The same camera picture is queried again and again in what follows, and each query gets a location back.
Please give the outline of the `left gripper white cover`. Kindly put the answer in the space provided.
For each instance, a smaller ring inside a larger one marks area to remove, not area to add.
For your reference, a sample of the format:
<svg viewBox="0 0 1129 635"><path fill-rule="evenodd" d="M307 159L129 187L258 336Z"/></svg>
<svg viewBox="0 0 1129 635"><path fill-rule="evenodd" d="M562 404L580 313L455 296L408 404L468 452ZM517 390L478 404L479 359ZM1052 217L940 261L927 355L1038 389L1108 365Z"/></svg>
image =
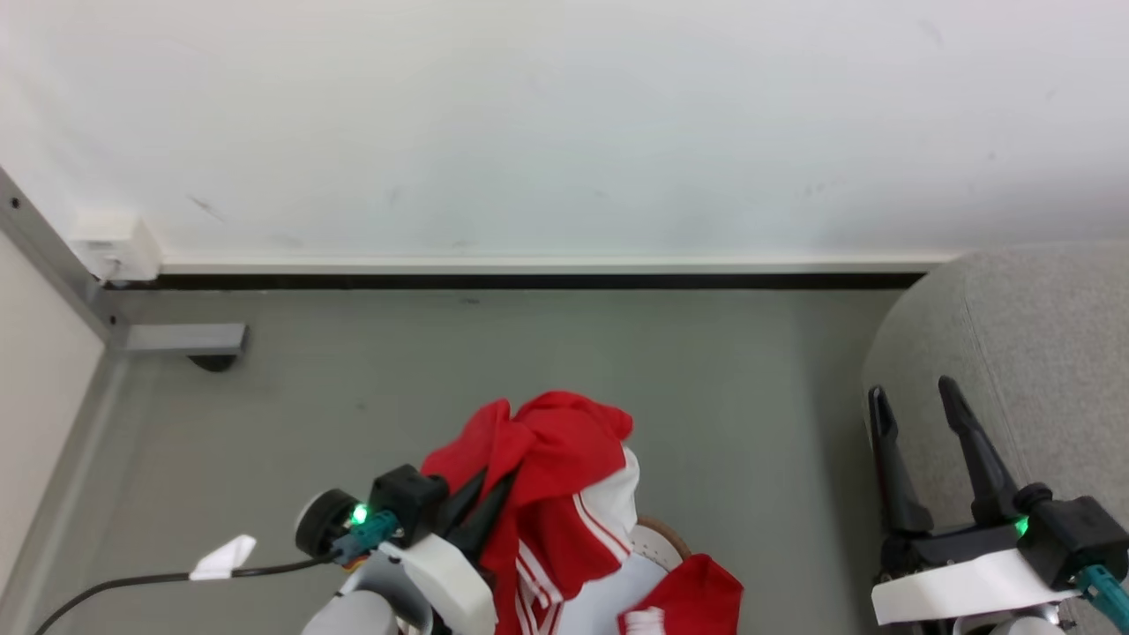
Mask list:
<svg viewBox="0 0 1129 635"><path fill-rule="evenodd" d="M516 475L504 475L487 489L485 467L476 471L441 507L441 534L460 527L460 547L428 534L410 548L383 542L378 550L399 559L412 586L454 634L493 634L497 612L492 590L476 571L504 514Z"/></svg>

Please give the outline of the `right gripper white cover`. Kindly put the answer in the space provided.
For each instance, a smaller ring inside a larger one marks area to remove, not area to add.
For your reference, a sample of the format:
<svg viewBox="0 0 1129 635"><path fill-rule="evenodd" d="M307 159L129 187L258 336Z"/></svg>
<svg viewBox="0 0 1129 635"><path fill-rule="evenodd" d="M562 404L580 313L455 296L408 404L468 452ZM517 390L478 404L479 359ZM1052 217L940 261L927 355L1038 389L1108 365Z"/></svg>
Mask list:
<svg viewBox="0 0 1129 635"><path fill-rule="evenodd" d="M962 450L978 527L933 532L931 512L908 478L886 391L872 386L867 405L882 523L894 532L879 548L879 574L870 591L876 621L895 630L996 630L1036 617L1060 627L1059 604L1080 591L1054 591L1029 567L1017 549L1029 522L1013 506L1019 490L1010 471L956 379L938 379L937 390Z"/></svg>

